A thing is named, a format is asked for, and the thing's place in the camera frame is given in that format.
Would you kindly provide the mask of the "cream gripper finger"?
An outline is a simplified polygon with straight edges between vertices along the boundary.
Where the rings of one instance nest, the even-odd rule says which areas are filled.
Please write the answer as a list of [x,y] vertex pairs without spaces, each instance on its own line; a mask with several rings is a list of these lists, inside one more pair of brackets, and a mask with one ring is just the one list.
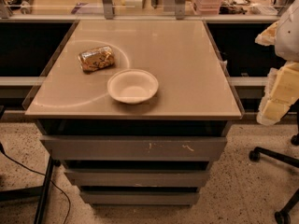
[[257,122],[265,126],[280,122],[298,99],[299,63],[287,61],[279,69],[271,68],[259,105]]
[[255,38],[255,42],[262,46],[271,46],[275,44],[278,22],[275,21]]

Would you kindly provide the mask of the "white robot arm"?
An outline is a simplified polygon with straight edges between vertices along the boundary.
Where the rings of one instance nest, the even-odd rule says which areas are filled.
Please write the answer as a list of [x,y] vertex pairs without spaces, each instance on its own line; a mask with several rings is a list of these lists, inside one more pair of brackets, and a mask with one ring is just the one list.
[[273,45],[276,55],[286,61],[279,69],[270,69],[256,117],[262,125],[274,125],[299,99],[299,0],[257,35],[255,42]]

